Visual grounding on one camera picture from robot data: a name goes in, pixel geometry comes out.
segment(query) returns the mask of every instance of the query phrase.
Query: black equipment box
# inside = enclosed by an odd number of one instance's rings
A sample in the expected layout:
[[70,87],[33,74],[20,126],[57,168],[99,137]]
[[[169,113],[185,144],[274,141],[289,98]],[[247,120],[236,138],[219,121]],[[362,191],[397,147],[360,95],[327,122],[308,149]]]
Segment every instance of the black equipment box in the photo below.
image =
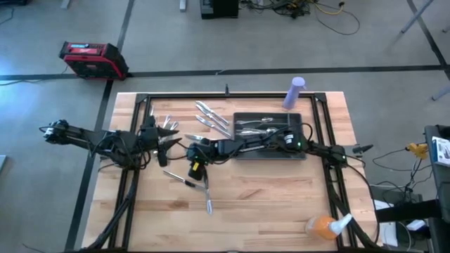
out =
[[200,0],[202,19],[237,18],[239,0]]
[[128,66],[117,47],[111,44],[64,42],[59,54],[81,78],[127,78]]
[[[245,126],[237,124],[238,120],[250,121],[260,120],[263,117],[271,117],[273,120],[268,123],[251,123]],[[240,140],[244,137],[236,132],[243,127],[251,129],[266,130],[269,127],[282,129],[291,127],[298,136],[303,134],[302,116],[299,113],[273,113],[273,112],[235,112],[233,115],[233,133],[234,140]],[[273,139],[283,140],[283,133],[277,134]],[[263,149],[239,154],[236,159],[242,160],[305,160],[305,153],[286,153],[279,150]]]

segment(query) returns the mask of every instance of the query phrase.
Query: butcher block tabletop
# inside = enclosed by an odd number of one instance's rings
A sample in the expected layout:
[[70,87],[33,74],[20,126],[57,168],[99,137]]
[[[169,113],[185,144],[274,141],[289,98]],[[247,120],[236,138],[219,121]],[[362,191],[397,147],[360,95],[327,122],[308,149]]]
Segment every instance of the butcher block tabletop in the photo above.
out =
[[[344,94],[326,92],[326,96],[336,143],[356,144]],[[117,95],[111,130],[129,131],[135,99],[136,93]],[[230,122],[235,112],[285,112],[282,98],[201,101]],[[184,134],[225,138],[196,120],[195,115],[203,114],[195,107],[193,98],[153,98],[151,105],[159,125],[162,125],[166,115],[172,116],[172,122],[179,123],[179,133],[174,138],[183,138],[181,143],[186,146],[191,140],[184,138]],[[300,113],[302,121],[315,129],[310,99],[299,98],[290,112]],[[321,105],[319,113],[325,140],[328,141]],[[305,136],[309,135],[307,126],[303,127],[303,131]],[[317,141],[315,132],[312,139]],[[181,157],[185,152],[184,148],[176,145],[167,156]],[[349,159],[349,164],[364,173],[360,162]],[[188,177],[189,165],[186,159],[174,160],[165,169],[194,181]],[[307,155],[306,160],[232,159],[222,165],[209,165],[207,171],[214,209],[212,216],[206,212],[205,194],[164,175],[155,158],[146,169],[141,170],[129,241],[130,252],[337,249],[335,241],[311,238],[304,229],[311,217],[330,214],[321,158]],[[117,167],[99,171],[83,247],[90,245],[111,219],[121,173],[122,170]],[[376,218],[367,185],[351,169],[343,169],[343,174],[351,213],[364,231],[374,238]],[[118,231],[118,245],[121,244],[123,221],[124,218]]]

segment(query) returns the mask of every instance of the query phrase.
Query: concrete floor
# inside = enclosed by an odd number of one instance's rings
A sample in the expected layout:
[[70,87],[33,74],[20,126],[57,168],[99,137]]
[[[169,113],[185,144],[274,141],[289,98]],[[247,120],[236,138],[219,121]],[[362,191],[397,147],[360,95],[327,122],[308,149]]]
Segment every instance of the concrete floor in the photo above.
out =
[[[61,10],[59,0],[34,0],[28,6],[15,7],[14,19],[0,25],[0,78],[61,72],[65,64],[57,55],[65,40],[116,44],[127,2],[78,0],[72,1],[68,10]],[[322,2],[337,5],[336,1]],[[350,37],[318,24],[314,12],[291,20],[271,11],[261,15],[241,11],[237,20],[204,21],[197,4],[189,1],[188,11],[180,13],[177,0],[136,0],[123,47],[132,72],[439,64],[417,24],[399,36],[412,15],[406,0],[346,1],[346,9],[361,21],[361,30]],[[435,0],[423,18],[447,61],[450,34],[440,30],[450,25],[446,14],[449,4]],[[8,15],[9,10],[0,7],[0,20]],[[337,29],[354,27],[345,16],[322,18]],[[115,82],[103,126],[109,125],[117,92],[223,91],[225,84],[231,91],[285,91],[294,76],[131,78]],[[423,141],[425,125],[450,124],[450,95],[437,102],[430,100],[434,92],[450,85],[441,70],[302,76],[309,90],[345,92],[358,142],[375,146],[365,156],[371,183],[390,180],[404,185],[407,172],[376,167],[372,157]],[[0,252],[30,252],[22,243],[45,252],[64,249],[86,152],[45,143],[37,127],[67,119],[93,129],[104,88],[105,82],[82,79],[0,86],[0,155],[8,155],[0,173]],[[413,158],[404,153],[387,158],[385,164],[409,169]],[[416,180],[428,174],[428,170],[421,171]],[[415,191],[425,199],[434,198],[433,180],[418,185]]]

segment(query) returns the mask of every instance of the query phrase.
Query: yellow cable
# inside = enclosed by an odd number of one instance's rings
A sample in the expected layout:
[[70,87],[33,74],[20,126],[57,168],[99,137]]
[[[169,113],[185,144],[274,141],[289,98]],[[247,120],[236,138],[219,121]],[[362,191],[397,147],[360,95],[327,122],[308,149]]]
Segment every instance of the yellow cable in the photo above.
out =
[[314,3],[314,5],[318,8],[319,11],[321,11],[321,12],[323,12],[325,14],[328,14],[328,15],[339,15],[344,10],[344,6],[341,5],[340,9],[337,12],[329,13],[328,11],[322,10],[322,8],[320,8],[318,4]]
[[319,11],[321,11],[321,12],[323,12],[323,13],[325,13],[325,14],[328,14],[328,15],[339,15],[343,10],[344,10],[344,4],[341,4],[341,6],[340,6],[340,9],[337,11],[337,12],[335,12],[335,13],[331,13],[331,12],[328,12],[328,11],[324,11],[322,8],[320,8],[319,7],[319,5],[318,4],[316,4],[313,0],[308,0],[310,3],[312,3],[312,4],[314,4],[315,6],[316,6],[316,8],[319,10]]

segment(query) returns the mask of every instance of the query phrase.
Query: spray bottle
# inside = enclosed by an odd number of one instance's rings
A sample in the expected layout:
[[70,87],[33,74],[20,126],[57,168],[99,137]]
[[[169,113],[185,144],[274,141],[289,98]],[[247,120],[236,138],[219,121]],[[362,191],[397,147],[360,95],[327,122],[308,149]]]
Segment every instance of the spray bottle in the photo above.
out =
[[312,237],[334,240],[352,219],[351,214],[347,214],[339,221],[325,215],[315,216],[308,221],[305,231]]

